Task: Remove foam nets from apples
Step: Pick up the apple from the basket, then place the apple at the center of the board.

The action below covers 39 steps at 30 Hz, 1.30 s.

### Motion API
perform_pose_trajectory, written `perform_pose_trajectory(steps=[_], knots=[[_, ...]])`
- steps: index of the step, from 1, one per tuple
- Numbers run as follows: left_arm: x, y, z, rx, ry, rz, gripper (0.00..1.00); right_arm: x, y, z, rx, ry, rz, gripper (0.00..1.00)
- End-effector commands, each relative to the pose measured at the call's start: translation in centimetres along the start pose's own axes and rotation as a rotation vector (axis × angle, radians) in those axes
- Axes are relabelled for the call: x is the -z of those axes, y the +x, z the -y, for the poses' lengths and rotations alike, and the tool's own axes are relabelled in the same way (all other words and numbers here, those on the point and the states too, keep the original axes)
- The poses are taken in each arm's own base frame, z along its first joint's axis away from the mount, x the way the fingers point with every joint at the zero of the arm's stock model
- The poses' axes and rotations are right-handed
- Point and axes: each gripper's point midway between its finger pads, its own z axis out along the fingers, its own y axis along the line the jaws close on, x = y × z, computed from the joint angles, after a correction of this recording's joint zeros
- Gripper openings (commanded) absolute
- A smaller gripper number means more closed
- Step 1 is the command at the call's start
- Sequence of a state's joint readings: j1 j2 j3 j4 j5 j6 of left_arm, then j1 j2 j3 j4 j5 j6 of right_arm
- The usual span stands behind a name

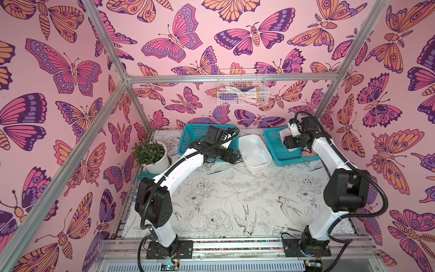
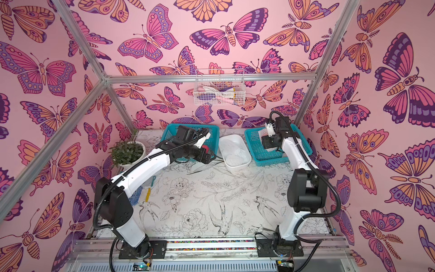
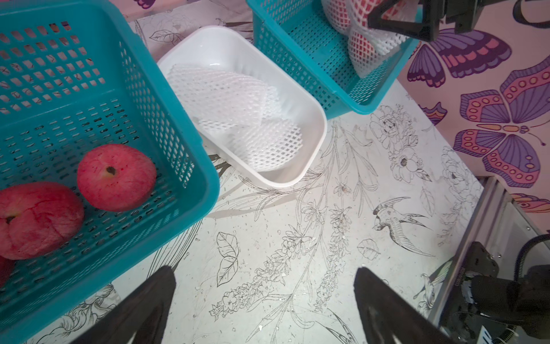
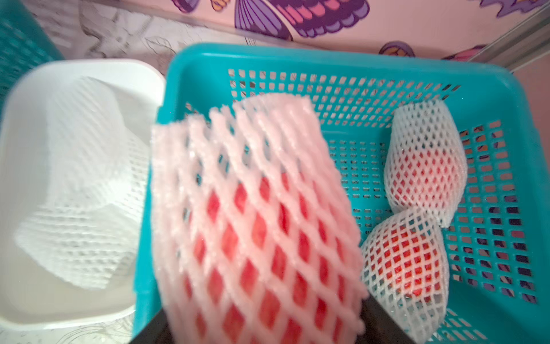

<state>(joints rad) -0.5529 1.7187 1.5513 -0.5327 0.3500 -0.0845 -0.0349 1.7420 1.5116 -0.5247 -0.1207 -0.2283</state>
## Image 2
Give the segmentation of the netted apple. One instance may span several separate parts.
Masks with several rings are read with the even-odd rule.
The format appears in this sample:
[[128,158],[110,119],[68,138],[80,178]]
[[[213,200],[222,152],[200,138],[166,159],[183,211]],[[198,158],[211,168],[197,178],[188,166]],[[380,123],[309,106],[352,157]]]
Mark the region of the netted apple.
[[262,139],[263,137],[269,137],[268,129],[263,128],[258,131],[259,139]]
[[203,148],[203,150],[204,150],[204,154],[206,154],[206,155],[210,155],[210,154],[211,154],[211,153],[210,153],[210,149],[209,149],[208,146],[203,145],[202,148]]

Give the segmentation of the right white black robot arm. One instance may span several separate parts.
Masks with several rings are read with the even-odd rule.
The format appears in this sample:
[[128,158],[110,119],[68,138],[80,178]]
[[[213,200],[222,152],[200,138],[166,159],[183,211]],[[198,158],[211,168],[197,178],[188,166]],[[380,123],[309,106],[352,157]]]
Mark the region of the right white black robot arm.
[[272,111],[259,135],[263,148],[283,152],[293,169],[287,189],[291,211],[273,233],[271,243],[275,252],[290,257],[302,243],[319,247],[320,240],[300,237],[299,229],[309,218],[331,218],[342,211],[341,199],[329,182],[329,174],[310,159],[313,150],[308,140],[282,113]]

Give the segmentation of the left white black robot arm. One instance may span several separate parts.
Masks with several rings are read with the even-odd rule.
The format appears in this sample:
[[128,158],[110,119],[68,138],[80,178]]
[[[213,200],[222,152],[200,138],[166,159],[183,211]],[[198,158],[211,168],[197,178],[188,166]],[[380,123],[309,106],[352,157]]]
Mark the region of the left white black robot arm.
[[211,137],[209,128],[193,129],[180,125],[170,139],[158,143],[143,159],[112,178],[102,177],[96,183],[95,230],[111,230],[118,241],[131,249],[133,257],[150,255],[149,237],[133,217],[130,197],[150,178],[178,159],[193,159],[203,164],[213,160],[213,151],[205,141]]

